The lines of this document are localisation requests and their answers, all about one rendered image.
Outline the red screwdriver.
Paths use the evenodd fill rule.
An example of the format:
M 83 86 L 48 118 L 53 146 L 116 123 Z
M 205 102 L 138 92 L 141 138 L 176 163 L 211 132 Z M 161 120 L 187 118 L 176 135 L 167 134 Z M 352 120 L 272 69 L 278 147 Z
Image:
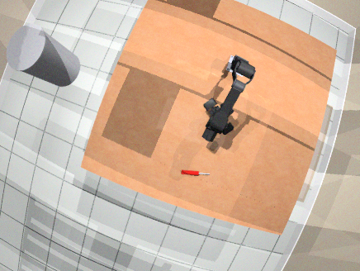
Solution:
M 193 171 L 193 170 L 182 170 L 182 174 L 199 175 L 204 173 L 199 173 L 199 171 Z

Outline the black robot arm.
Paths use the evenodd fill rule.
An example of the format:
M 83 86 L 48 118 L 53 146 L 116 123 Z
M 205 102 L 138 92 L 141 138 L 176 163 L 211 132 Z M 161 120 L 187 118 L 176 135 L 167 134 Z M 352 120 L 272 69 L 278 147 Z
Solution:
M 220 105 L 220 109 L 211 115 L 211 118 L 206 123 L 206 129 L 202 135 L 204 139 L 209 142 L 213 142 L 216 134 L 224 133 L 228 127 L 228 116 L 234 113 L 233 106 L 239 98 L 239 95 L 245 90 L 246 85 L 250 84 L 256 72 L 256 68 L 249 64 L 249 61 L 239 55 L 235 55 L 231 62 L 231 70 L 233 83 L 231 90 L 226 99 Z M 237 79 L 236 72 L 249 78 L 247 83 L 244 83 Z

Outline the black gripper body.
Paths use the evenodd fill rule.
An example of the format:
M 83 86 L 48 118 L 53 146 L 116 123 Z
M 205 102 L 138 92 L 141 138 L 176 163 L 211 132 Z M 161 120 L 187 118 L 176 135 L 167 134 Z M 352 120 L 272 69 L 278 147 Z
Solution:
M 208 100 L 207 102 L 205 102 L 205 104 L 203 105 L 205 107 L 205 109 L 208 111 L 209 109 L 211 109 L 209 112 L 211 115 L 213 115 L 214 112 L 218 111 L 218 109 L 216 107 L 214 107 L 216 105 L 216 101 L 214 98 L 211 98 L 210 100 Z M 214 107 L 214 108 L 213 108 Z M 233 125 L 229 122 L 228 123 L 228 127 L 227 129 L 224 131 L 224 135 L 230 133 L 230 131 L 232 131 L 234 129 Z

